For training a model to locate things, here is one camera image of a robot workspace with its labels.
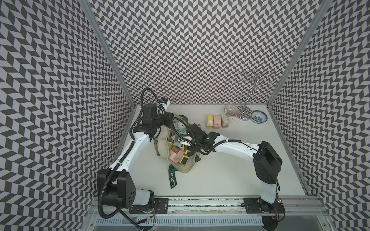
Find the yellow block pencil sharpener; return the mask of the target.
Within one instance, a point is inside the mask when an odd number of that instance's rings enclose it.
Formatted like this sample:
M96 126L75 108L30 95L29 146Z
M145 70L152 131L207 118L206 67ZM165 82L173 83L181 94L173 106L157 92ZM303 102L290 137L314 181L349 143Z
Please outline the yellow block pencil sharpener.
M214 127L214 117L212 115L207 116L206 128L212 129Z

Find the pink rounded pencil sharpener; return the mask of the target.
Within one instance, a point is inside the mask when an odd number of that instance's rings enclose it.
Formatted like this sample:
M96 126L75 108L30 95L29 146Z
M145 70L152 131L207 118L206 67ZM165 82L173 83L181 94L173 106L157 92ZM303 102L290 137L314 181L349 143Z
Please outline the pink rounded pencil sharpener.
M214 129L220 129L221 126L222 126L222 120L221 120L221 117L220 116L214 116L213 117L213 128Z

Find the white cartoon pencil sharpener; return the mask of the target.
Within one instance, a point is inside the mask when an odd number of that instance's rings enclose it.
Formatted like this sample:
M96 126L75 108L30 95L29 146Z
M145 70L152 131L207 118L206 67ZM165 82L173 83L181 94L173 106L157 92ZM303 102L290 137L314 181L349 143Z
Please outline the white cartoon pencil sharpener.
M222 128L227 128L230 124L230 121L227 116L227 111L224 112L223 115L221 115L221 126Z

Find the cream canvas tote bag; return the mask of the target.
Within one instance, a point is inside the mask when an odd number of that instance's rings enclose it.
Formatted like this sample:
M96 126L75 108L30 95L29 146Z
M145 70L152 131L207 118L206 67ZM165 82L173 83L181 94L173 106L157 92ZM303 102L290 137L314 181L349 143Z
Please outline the cream canvas tote bag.
M171 189L177 186L177 171L186 174L201 161L199 153L180 139L180 136L185 137L187 134L185 125L176 120L174 128L162 126L154 138L157 156L170 162L168 176Z

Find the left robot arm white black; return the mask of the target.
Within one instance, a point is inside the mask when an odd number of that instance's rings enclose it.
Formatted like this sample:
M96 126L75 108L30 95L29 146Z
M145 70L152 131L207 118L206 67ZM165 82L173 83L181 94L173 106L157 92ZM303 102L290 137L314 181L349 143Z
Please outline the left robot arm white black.
M130 129L131 143L109 168L98 171L98 212L102 218L111 218L124 208L140 207L151 211L155 207L154 193L138 189L131 172L137 158L154 139L157 129L171 122L173 114L167 112L169 104L169 101L160 103L161 115L157 113L156 104L144 105Z

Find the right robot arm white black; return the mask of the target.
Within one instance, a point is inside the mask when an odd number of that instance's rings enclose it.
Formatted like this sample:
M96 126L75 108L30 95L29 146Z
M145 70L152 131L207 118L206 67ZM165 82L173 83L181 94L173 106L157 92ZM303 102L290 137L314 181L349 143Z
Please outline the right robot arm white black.
M261 213L277 215L285 211L278 199L278 175L283 161L270 143L253 144L229 139L216 132L206 133L196 124L187 128L187 133L191 137L191 146L205 156L220 152L253 162L255 174L261 181L261 192L252 204L257 205Z

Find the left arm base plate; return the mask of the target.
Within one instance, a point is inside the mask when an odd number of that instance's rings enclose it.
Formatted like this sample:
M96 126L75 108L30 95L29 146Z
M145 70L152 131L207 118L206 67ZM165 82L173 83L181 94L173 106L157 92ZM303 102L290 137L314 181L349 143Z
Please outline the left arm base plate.
M129 209L130 214L167 214L169 198L161 197L149 200L146 205L135 205Z

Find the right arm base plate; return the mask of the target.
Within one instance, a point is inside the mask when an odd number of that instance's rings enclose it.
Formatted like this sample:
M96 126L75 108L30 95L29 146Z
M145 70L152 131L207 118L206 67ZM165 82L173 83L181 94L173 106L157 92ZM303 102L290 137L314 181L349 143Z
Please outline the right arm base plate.
M272 204L259 198L244 198L243 206L248 214L284 214L285 208L280 198Z

